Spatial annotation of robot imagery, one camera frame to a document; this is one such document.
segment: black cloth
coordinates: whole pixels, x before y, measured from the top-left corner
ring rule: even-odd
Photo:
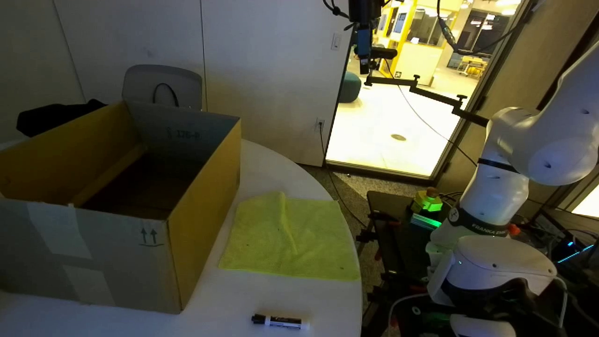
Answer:
[[[19,113],[17,130],[28,137],[34,137],[105,106],[98,100],[89,100],[86,104],[51,104],[27,110]]]

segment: yellow microfiber cloth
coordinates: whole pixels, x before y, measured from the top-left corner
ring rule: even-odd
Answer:
[[[339,204],[282,192],[237,206],[219,268],[339,281],[360,277]]]

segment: gray carpet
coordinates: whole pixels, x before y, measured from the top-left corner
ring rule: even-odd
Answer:
[[[320,167],[302,166],[304,170],[310,173],[320,184],[329,192],[331,197],[339,200],[339,196],[331,183],[331,178],[327,170]],[[366,201],[366,192],[379,191],[391,194],[413,196],[417,190],[423,189],[422,186],[409,185],[406,183],[391,182],[368,177],[348,175],[342,173],[333,173],[332,178],[335,186],[341,194],[341,198],[351,211],[364,223],[368,224],[368,202]],[[347,208],[339,202],[341,211],[345,216],[349,230],[353,237],[360,233],[362,225],[353,218]],[[378,244],[371,242],[364,247],[359,257],[360,272],[362,274],[362,308],[366,309],[366,293],[371,292],[373,286],[380,285],[380,273],[383,272],[383,263],[375,261],[374,255],[378,250]]]

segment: green ottoman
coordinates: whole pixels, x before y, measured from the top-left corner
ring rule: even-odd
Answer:
[[[345,72],[343,76],[343,83],[341,84],[341,95],[339,95],[339,103],[351,103],[358,98],[360,88],[362,87],[362,81],[358,75]]]

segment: black table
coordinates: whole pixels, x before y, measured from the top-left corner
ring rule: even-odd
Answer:
[[[367,232],[374,229],[373,234],[363,233],[363,237],[371,237],[379,243],[379,253],[385,272],[381,275],[383,284],[375,287],[368,294],[370,304],[362,317],[362,337],[379,337],[387,329],[389,310],[393,301],[416,293],[426,292],[426,268],[430,260],[425,252],[432,230],[410,223],[412,213],[409,211],[411,197],[387,194],[382,192],[367,192],[370,208],[370,222]],[[448,213],[449,206],[444,206],[438,213],[441,221]],[[364,244],[358,248],[361,252]],[[423,297],[414,300],[418,305],[436,307],[430,299]],[[410,321],[407,329],[418,330],[420,326],[411,320],[411,312],[401,312],[398,316]]]

